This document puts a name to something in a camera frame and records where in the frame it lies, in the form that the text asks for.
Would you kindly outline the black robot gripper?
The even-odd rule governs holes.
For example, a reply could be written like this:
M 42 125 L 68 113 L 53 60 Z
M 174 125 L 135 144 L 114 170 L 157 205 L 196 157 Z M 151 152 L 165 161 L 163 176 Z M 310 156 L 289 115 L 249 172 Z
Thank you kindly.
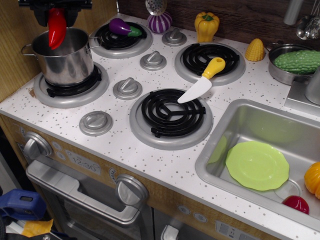
M 48 26 L 48 10 L 63 8 L 67 27 L 72 27 L 78 17 L 79 10 L 91 10 L 91 0 L 19 0 L 20 7 L 28 7 L 34 12 L 38 24 Z

